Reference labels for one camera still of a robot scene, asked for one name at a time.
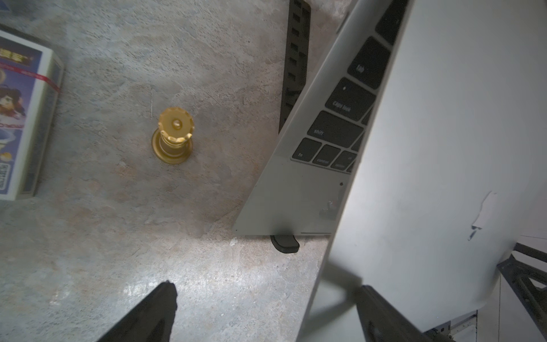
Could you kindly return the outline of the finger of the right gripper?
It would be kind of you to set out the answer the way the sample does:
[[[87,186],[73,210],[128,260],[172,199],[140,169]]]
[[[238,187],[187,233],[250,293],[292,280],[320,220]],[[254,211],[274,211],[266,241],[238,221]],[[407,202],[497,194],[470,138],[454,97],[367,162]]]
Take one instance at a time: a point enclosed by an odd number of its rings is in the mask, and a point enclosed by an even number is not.
[[[546,272],[514,256],[497,265],[538,329],[546,329]]]

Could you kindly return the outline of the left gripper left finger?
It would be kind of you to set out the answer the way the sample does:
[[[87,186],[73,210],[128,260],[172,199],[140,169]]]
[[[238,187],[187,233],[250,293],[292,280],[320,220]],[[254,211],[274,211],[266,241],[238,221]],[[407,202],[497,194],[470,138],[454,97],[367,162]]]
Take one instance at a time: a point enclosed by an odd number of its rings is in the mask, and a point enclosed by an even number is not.
[[[167,342],[176,310],[176,286],[162,282],[98,341]]]

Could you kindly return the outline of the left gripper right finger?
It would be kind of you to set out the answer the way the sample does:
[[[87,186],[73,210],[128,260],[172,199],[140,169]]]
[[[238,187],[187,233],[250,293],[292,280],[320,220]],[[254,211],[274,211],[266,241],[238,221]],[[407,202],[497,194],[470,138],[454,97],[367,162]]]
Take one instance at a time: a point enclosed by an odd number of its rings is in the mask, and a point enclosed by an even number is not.
[[[366,341],[453,341],[436,329],[421,332],[372,286],[356,291],[356,308]]]

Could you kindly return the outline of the silver laptop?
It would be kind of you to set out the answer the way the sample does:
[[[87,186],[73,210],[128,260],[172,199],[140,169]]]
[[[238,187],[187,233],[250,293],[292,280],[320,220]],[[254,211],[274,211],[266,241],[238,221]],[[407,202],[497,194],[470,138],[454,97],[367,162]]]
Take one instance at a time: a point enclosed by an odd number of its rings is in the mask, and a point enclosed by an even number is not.
[[[238,235],[330,235],[299,341],[423,333],[480,309],[546,193],[545,1],[354,1]]]

